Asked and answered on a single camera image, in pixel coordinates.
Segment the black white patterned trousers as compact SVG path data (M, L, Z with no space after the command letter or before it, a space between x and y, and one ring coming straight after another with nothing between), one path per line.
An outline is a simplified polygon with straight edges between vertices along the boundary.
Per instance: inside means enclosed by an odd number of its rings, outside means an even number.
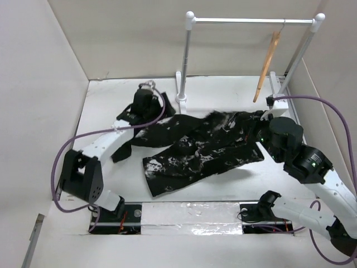
M137 131L111 157L113 162L127 159L132 146L163 148L162 152L142 160L153 197L264 160L257 143L245 141L243 121L252 112L213 111L204 118L196 118L177 114L170 107L162 119Z

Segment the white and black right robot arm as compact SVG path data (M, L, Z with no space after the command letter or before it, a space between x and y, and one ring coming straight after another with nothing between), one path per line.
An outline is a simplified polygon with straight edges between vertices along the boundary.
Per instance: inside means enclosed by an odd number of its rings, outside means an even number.
M345 186L331 161L317 148L303 144L303 128L288 117L269 116L260 112L243 121L246 140L260 142L283 171L312 191L333 212L326 216L274 191L265 192L253 208L243 213L254 221L284 218L297 222L326 237L341 253L356 258L356 196Z

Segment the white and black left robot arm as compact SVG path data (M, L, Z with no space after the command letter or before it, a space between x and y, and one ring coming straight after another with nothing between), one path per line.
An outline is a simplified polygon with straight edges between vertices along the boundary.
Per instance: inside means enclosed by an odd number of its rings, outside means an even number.
M134 138L137 131L155 124L169 111L170 101L166 93L154 86L139 85L133 102L120 113L111 128L79 151L69 150L59 180L60 188L76 198L105 210L111 221L124 216L124 198L106 190L102 167L123 145Z

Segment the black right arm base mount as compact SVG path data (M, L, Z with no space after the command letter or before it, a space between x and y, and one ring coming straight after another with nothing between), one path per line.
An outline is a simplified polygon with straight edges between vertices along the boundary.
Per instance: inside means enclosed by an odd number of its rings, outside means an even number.
M264 216L257 203L240 203L237 218L242 222L242 231L247 234L288 232L293 230L291 221L275 216Z

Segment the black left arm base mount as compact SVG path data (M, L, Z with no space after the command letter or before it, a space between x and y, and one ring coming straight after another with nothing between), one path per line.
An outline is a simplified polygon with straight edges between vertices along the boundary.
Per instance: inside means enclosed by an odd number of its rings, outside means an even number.
M142 203L127 203L124 207L123 215L118 219L112 212L101 208L98 223L92 229L97 212L94 208L91 211L89 233L93 235L140 235Z

